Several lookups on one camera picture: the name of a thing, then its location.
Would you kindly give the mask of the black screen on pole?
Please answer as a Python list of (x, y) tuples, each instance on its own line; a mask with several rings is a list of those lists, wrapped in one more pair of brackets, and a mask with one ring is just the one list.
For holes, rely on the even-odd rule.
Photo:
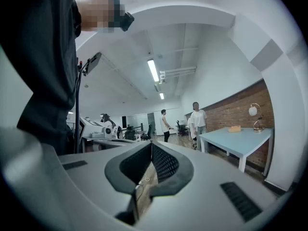
[(82, 61), (79, 61), (77, 65), (78, 77), (77, 77), (77, 85), (76, 85), (76, 104), (75, 104), (75, 145), (74, 145), (74, 153), (79, 153), (80, 147), (80, 114), (79, 114), (79, 91), (81, 85), (82, 76), (88, 75), (99, 63), (102, 54), (97, 52), (93, 57), (89, 58), (84, 64)]

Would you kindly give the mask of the white ceiling pipes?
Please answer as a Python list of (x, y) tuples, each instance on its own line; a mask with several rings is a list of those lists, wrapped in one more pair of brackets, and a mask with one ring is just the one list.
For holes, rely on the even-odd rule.
[(175, 78), (185, 75), (194, 74), (196, 72), (197, 66), (176, 68), (171, 70), (160, 71), (160, 83), (163, 83), (167, 78)]

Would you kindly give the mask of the white machine cabinet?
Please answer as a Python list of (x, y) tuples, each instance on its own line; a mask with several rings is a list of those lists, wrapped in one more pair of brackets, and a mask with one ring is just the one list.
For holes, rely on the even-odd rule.
[(88, 118), (79, 118), (80, 138), (105, 138), (105, 127)]

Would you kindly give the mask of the black office chair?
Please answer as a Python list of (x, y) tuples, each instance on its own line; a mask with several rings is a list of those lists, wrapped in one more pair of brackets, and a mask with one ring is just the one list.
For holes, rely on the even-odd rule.
[(176, 124), (178, 136), (184, 136), (188, 133), (188, 128), (185, 124), (181, 123), (179, 120), (176, 121)]
[(151, 139), (151, 131), (152, 131), (152, 125), (150, 124), (149, 127), (148, 127), (147, 133), (146, 134), (143, 133), (141, 135), (141, 139), (145, 140), (145, 141), (150, 140)]

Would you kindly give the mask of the light blue table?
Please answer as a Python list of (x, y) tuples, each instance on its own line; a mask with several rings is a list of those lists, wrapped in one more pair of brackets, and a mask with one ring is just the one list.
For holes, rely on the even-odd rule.
[(240, 132), (229, 133), (228, 128), (221, 128), (212, 132), (199, 135), (201, 151), (209, 152), (209, 144), (226, 151), (226, 155), (233, 154), (239, 158), (238, 169), (244, 172), (246, 159), (265, 142), (268, 142), (268, 156), (263, 171), (266, 176), (270, 169), (273, 153), (274, 131), (266, 128), (262, 132), (254, 132), (253, 128), (242, 128)]

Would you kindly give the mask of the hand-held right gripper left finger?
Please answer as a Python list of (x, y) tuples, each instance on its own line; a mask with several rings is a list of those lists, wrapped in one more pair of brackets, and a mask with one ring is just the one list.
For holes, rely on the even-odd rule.
[(110, 159), (104, 173), (116, 191), (133, 194), (151, 160), (152, 142), (135, 143), (128, 151)]

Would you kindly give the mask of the gold globe shade table lamp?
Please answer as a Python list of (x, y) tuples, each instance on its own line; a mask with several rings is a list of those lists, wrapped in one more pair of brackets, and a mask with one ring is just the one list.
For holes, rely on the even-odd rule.
[(250, 104), (248, 112), (250, 116), (258, 116), (256, 122), (253, 124), (253, 130), (256, 133), (261, 133), (264, 130), (261, 125), (261, 120), (263, 119), (261, 106), (257, 103), (252, 103)]

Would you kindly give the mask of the person's black clothed torso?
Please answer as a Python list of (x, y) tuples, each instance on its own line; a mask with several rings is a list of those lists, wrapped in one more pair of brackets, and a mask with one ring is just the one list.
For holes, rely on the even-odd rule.
[(66, 117), (76, 99), (80, 32), (75, 0), (0, 0), (0, 45), (33, 93), (17, 126), (58, 155), (73, 151)]

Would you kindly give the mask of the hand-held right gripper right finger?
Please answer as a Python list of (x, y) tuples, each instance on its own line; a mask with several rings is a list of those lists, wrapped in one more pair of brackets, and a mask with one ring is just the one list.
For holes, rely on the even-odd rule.
[(151, 188), (151, 197), (176, 195), (194, 175), (194, 167), (188, 157), (158, 142), (152, 142), (152, 164), (158, 184)]

